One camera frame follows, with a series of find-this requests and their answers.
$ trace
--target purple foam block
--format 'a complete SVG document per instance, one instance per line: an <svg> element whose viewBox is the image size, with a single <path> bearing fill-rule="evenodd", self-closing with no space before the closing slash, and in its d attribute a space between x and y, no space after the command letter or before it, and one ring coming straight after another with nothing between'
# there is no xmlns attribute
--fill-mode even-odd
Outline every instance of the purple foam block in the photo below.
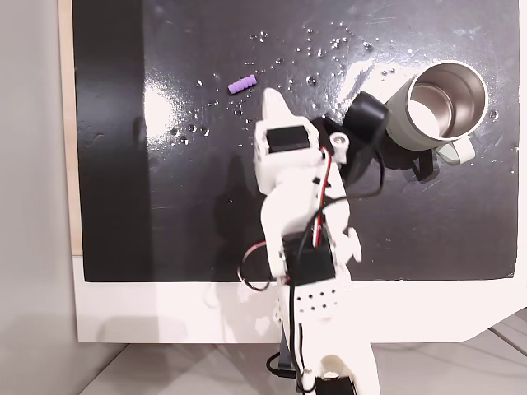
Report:
<svg viewBox="0 0 527 395"><path fill-rule="evenodd" d="M241 80L235 82L234 84L230 84L229 92L231 93L231 95L234 95L235 93L238 93L253 85L256 85L256 77L254 76L254 74L251 74L250 76L246 78L242 78Z"/></svg>

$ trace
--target white robotic arm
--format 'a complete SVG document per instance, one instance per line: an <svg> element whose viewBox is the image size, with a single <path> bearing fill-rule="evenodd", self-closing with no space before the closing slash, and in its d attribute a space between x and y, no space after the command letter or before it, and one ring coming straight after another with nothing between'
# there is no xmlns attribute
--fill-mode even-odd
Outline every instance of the white robotic arm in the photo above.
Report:
<svg viewBox="0 0 527 395"><path fill-rule="evenodd" d="M361 261L361 245L347 227L349 203L339 173L349 140L335 133L330 141L333 159L319 146L317 128L294 116L279 92L265 90L254 164L259 190L267 195L261 221L277 279L274 316L286 334L301 390L317 393L337 376L350 378L359 395L378 395L371 345L357 332L351 312L341 309L351 286L346 265L351 257ZM318 222L311 231L314 216ZM312 243L311 237L300 240L307 233L313 233Z"/></svg>

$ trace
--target floor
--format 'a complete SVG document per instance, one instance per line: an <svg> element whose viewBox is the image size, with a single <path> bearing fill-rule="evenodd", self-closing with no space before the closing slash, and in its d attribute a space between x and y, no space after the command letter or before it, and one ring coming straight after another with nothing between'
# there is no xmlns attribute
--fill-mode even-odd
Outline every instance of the floor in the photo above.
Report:
<svg viewBox="0 0 527 395"><path fill-rule="evenodd" d="M527 310L495 326L527 350ZM273 377L273 345L128 346L82 395L295 394ZM383 395L500 395L525 393L527 357L485 331L463 343L374 345Z"/></svg>

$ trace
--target stainless steel mug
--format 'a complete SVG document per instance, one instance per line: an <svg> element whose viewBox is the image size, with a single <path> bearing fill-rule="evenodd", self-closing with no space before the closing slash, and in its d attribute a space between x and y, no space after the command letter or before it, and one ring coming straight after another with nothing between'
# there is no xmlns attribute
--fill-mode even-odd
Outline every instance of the stainless steel mug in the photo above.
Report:
<svg viewBox="0 0 527 395"><path fill-rule="evenodd" d="M483 121L488 92L468 64L447 60L417 74L388 100L389 136L411 151L431 148L449 164L475 157L469 140Z"/></svg>

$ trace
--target white mug handle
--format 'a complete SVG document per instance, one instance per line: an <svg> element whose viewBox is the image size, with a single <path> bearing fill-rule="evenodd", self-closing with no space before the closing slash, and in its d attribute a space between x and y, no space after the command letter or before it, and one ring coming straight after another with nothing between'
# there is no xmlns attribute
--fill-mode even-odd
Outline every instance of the white mug handle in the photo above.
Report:
<svg viewBox="0 0 527 395"><path fill-rule="evenodd" d="M476 151L470 142L469 136L461 137L436 148L436 152L449 165L461 165L464 162L474 159Z"/></svg>

